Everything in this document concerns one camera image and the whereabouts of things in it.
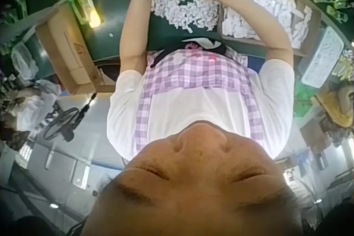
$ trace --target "cardboard box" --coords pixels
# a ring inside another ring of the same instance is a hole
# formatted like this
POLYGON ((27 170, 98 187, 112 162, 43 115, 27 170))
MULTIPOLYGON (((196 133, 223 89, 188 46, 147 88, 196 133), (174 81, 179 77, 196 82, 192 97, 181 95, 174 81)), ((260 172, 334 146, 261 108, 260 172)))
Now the cardboard box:
POLYGON ((69 94, 114 92, 114 87, 103 83, 92 61, 70 4, 60 6, 35 30, 69 94))
MULTIPOLYGON (((295 0, 297 9, 299 11, 303 11, 305 8, 305 4, 302 2, 295 0)), ((219 10, 219 20, 218 20, 218 25, 217 25, 217 32, 222 36, 223 39, 225 40, 230 40, 230 41, 239 41, 241 43, 245 44, 253 44, 253 45, 261 45, 264 46, 263 42, 260 40, 256 39, 249 39, 249 38, 234 38, 229 35, 223 35, 222 33, 222 22, 223 22, 224 14, 223 14, 223 6, 219 10)), ((311 20, 309 22, 309 32, 307 37, 305 38, 304 42, 301 45, 301 49, 294 49, 294 55, 297 56, 306 56, 307 54, 311 53, 316 40, 317 40, 317 35, 319 33, 321 25, 321 12, 318 9, 313 9, 313 13, 311 16, 311 20)))

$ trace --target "person's left arm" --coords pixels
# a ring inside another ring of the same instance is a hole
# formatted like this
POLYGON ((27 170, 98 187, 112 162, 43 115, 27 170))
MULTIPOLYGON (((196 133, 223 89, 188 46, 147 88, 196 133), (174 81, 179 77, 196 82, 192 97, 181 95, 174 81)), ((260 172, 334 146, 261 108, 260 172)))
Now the person's left arm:
POLYGON ((144 74, 152 0, 131 0, 120 43, 121 73, 135 70, 144 74))

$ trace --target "white t-shirt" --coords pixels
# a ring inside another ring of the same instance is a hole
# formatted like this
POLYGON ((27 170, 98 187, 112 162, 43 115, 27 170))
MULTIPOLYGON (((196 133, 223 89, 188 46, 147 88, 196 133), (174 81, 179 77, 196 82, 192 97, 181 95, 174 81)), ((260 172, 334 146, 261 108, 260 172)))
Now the white t-shirt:
MULTIPOLYGON (((274 159, 283 150, 293 121, 294 70, 284 61, 265 62, 259 74, 249 70, 251 84, 264 126, 264 149, 274 159)), ((137 154, 136 115, 144 76, 123 72, 111 97, 107 136, 127 160, 137 154)), ((148 142, 181 132, 199 120, 209 121, 225 131, 250 137, 247 107, 239 92, 222 88, 176 88, 153 96, 148 123, 148 142)))

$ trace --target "purple checkered apron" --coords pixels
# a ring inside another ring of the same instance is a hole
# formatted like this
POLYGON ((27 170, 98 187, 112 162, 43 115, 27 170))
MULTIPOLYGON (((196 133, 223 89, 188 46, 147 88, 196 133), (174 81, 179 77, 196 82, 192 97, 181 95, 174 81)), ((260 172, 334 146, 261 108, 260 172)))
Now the purple checkered apron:
POLYGON ((263 144, 263 122, 251 88, 246 56, 239 55, 230 48, 227 50, 227 57, 199 49, 177 50, 151 68, 150 65, 157 55, 158 53, 148 55, 148 67, 136 120, 137 151, 148 144, 148 123, 153 96, 175 88, 223 88, 229 92, 240 92, 248 110, 251 138, 260 145, 263 144))

